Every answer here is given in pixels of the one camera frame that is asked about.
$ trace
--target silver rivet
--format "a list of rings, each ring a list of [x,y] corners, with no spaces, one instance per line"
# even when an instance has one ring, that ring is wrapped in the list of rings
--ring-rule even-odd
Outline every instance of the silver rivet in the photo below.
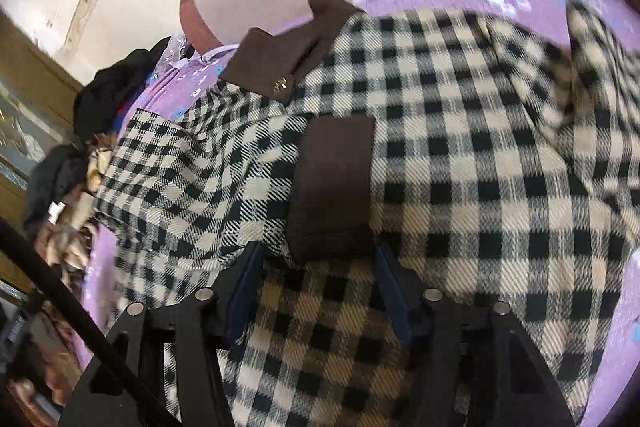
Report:
[[[507,313],[511,313],[511,306],[504,301],[497,301],[494,304],[494,312],[498,315],[506,315]]]
[[[442,292],[437,288],[428,288],[424,291],[422,296],[431,302],[437,302],[442,299]]]
[[[198,301],[208,301],[213,296],[213,290],[211,288],[200,288],[196,291],[196,299]]]
[[[144,310],[145,305],[142,302],[134,302],[127,307],[127,313],[129,315],[133,315],[134,317],[136,315],[140,315]]]
[[[273,92],[281,92],[284,89],[287,89],[287,79],[283,76],[273,84]]]

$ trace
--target purple bedsheet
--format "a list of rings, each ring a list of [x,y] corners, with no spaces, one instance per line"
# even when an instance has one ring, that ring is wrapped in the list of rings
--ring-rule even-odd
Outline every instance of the purple bedsheet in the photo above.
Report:
[[[621,42],[632,49],[640,49],[640,16],[623,0],[583,0],[614,29]],[[557,44],[568,46],[566,26],[566,0],[352,0],[359,8],[373,14],[384,15],[410,9],[437,9],[459,7],[487,14],[496,14],[515,20],[523,26],[546,36]],[[306,19],[287,25],[296,26]],[[170,45],[159,66],[161,73],[134,102],[124,118],[124,125],[137,108],[176,120],[187,111],[209,86],[217,80],[233,55],[228,46],[218,48],[203,57],[190,60],[178,58],[179,46]],[[89,270],[85,279],[82,305],[94,321],[106,329],[113,302],[115,238],[113,233],[100,227]],[[640,362],[640,343],[632,340],[640,313],[640,267],[629,261],[623,279],[623,294],[616,308],[607,346],[591,391],[582,427],[596,427],[609,412],[631,374]],[[81,355],[85,366],[88,353]]]

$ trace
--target plaid shirt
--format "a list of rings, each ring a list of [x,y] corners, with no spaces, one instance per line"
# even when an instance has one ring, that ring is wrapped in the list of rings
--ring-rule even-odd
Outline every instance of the plaid shirt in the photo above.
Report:
[[[138,111],[96,203],[119,309],[174,303],[263,241],[286,267],[219,353],[236,424],[396,425],[415,360],[372,263],[295,266],[284,240],[306,122],[366,114],[373,232],[456,301],[507,301],[579,419],[640,231],[640,82],[596,14],[569,4],[568,26],[570,52],[471,12],[359,12],[286,106],[220,82],[177,123]],[[165,377],[178,414],[170,346]]]

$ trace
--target black cable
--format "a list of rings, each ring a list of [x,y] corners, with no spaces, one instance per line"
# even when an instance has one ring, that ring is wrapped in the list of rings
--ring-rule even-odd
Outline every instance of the black cable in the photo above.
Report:
[[[126,362],[103,336],[88,313],[66,288],[52,276],[49,266],[33,250],[33,247],[0,218],[0,250],[20,268],[57,308],[72,328],[84,340],[94,355],[121,381],[124,389],[160,425],[181,427],[182,424],[163,407],[149,390],[133,374]]]

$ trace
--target brown cuff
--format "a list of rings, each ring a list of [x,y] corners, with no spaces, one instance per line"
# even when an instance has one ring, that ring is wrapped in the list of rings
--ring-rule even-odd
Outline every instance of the brown cuff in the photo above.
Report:
[[[251,28],[220,79],[287,104],[358,9],[343,0],[309,0],[314,18],[282,35]]]
[[[286,238],[294,261],[371,255],[370,170],[376,121],[314,118],[293,176]]]

